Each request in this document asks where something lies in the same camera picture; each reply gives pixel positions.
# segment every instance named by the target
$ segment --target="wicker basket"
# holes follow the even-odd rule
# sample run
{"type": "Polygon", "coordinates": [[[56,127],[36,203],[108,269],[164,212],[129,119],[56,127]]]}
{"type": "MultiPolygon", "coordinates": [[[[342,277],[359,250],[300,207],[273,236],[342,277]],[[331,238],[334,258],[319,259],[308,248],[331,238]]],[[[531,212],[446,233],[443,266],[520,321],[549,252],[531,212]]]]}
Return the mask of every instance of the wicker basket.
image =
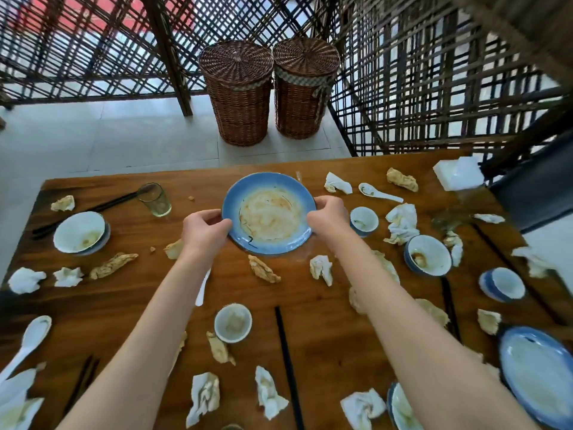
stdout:
{"type": "Polygon", "coordinates": [[[277,129],[293,139],[305,139],[320,128],[340,56],[314,38],[293,38],[273,49],[277,129]]]}
{"type": "Polygon", "coordinates": [[[199,56],[219,134],[227,143],[251,146],[267,134],[273,58],[253,42],[223,41],[199,56]]]}

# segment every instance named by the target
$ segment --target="hand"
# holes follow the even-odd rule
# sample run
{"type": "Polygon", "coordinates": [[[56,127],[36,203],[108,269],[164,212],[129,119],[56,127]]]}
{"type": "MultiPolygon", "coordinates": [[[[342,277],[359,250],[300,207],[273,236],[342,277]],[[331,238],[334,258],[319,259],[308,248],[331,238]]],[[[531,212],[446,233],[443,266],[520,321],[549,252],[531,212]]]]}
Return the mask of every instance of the hand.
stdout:
{"type": "Polygon", "coordinates": [[[199,250],[211,257],[221,250],[227,234],[233,227],[231,219],[221,220],[221,210],[203,210],[190,214],[183,220],[184,251],[199,250]]]}
{"type": "Polygon", "coordinates": [[[350,229],[348,211],[342,199],[335,196],[318,196],[315,202],[316,211],[310,211],[306,221],[312,231],[331,246],[338,231],[350,229]]]}

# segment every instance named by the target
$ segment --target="wicker lid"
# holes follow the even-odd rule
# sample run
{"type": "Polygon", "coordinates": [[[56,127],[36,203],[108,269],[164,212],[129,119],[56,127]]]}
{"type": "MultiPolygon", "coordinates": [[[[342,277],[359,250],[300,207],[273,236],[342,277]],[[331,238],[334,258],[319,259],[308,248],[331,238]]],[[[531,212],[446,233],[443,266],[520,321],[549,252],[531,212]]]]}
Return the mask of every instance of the wicker lid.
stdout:
{"type": "Polygon", "coordinates": [[[244,85],[268,77],[273,69],[273,56],[268,48],[253,42],[223,41],[201,52],[199,68],[213,79],[244,85]]]}
{"type": "Polygon", "coordinates": [[[279,42],[273,49],[273,57],[281,68],[303,77],[331,75],[340,66],[336,48],[315,38],[293,38],[279,42]]]}

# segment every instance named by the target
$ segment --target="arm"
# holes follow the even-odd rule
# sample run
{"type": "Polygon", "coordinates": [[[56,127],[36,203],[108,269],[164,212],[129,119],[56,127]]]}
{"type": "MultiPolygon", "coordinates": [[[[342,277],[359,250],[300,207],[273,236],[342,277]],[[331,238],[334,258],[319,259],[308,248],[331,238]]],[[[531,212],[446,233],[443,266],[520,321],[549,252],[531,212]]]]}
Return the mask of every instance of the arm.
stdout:
{"type": "Polygon", "coordinates": [[[232,223],[209,226],[220,210],[183,222],[183,251],[119,351],[58,430],[151,429],[203,278],[232,223]]]}
{"type": "Polygon", "coordinates": [[[394,282],[349,227],[344,203],[316,198],[308,224],[340,260],[416,418],[426,430],[538,427],[511,393],[394,282]]]}

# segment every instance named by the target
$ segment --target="left arm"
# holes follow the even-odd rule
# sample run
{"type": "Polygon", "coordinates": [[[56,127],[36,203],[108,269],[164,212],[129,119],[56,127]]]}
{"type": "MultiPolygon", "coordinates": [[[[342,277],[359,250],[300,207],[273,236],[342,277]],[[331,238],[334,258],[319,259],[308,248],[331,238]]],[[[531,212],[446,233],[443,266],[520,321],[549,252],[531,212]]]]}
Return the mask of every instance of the left arm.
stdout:
{"type": "Polygon", "coordinates": [[[204,276],[231,220],[209,226],[220,210],[199,211],[184,221],[183,251],[137,325],[57,430],[151,429],[185,326],[204,276]]]}

